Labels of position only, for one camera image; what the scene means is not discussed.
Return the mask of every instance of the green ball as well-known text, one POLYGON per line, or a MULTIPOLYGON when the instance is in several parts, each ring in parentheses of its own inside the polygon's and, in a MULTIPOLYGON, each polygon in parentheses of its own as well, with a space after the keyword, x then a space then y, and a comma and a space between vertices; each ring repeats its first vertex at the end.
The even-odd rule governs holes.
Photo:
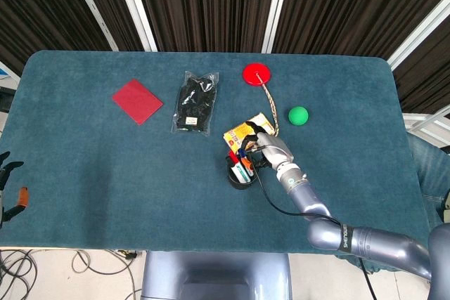
POLYGON ((299 105, 289 111, 289 122, 295 126, 302 126, 307 123, 308 117, 308 111, 299 105))

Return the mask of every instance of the floor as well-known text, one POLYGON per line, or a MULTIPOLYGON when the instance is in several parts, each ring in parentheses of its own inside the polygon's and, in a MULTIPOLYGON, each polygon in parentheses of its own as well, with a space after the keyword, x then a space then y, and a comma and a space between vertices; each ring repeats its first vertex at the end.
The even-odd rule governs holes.
MULTIPOLYGON (((110 272, 124 267, 118 259, 105 251, 88 250, 88 253, 91 257, 91 266, 97 270, 110 272)), ((118 275, 97 275, 91 271, 76 274, 71 268, 74 254, 72 250, 33 253, 32 256, 38 266, 38 276, 28 299, 124 300, 131 294, 131 278, 127 271, 118 275)), ((141 288, 144 261, 145 252, 139 252, 138 258, 130 266, 136 289, 141 288)), ((346 261, 334 256, 291 254, 290 264, 294 300, 372 299, 363 273, 346 261)), ((84 265, 76 259, 74 267, 82 270, 84 265)), ((31 281, 33 275, 28 276, 28 280, 31 281)), ((428 283, 409 273, 382 271, 370 275, 369 278, 378 299, 427 299, 428 283)), ((0 296, 8 284, 9 279, 2 282, 0 296)), ((21 299, 24 293, 24 286, 17 282, 5 300, 21 299)), ((136 294, 136 298, 139 299, 140 293, 136 294)))

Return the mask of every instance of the pen holder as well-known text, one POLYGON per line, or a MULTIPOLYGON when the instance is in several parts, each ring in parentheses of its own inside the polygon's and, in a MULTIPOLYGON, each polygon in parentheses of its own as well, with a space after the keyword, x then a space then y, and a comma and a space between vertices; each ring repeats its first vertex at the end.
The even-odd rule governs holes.
POLYGON ((253 176, 250 177, 250 182, 241 183, 238 181, 238 179, 234 175, 234 172, 231 170, 231 167, 227 166, 227 169, 228 169, 228 180, 229 180, 231 186, 233 186, 233 188, 235 188, 235 189, 238 189, 238 190, 248 189, 257 180, 256 174, 253 174, 253 176))

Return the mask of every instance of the yellow box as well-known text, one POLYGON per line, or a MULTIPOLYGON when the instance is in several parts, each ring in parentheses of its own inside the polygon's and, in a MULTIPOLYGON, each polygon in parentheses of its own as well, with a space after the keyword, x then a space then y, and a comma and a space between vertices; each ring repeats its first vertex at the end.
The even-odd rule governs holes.
MULTIPOLYGON (((258 115, 252 117, 248 121, 254 122, 258 126, 262 126, 264 130, 269 135, 275 134, 275 129, 270 124, 269 120, 264 116, 264 114, 261 112, 258 115)), ((238 151, 240 146, 242 145, 242 141, 244 141, 244 137, 247 135, 254 135, 253 129, 251 126, 248 126, 245 122, 242 124, 239 124, 237 127, 232 128, 232 130, 227 131, 224 133, 224 140, 226 144, 232 149, 234 153, 238 151)), ((254 144, 254 142, 249 142, 247 145, 247 148, 251 147, 254 144)))

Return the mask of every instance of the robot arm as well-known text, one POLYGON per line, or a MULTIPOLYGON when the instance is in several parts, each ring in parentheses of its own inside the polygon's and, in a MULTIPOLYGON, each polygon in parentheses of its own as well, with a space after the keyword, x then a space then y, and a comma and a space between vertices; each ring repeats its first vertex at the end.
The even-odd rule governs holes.
MULTIPOLYGON (((259 132, 257 149, 276 170, 277 179, 301 212, 331 216, 306 174, 293 163, 294 157, 281 139, 259 132)), ((308 240, 317 249, 353 254, 431 279, 428 250, 407 235, 345 224, 339 226, 315 216, 305 218, 311 221, 308 240)))

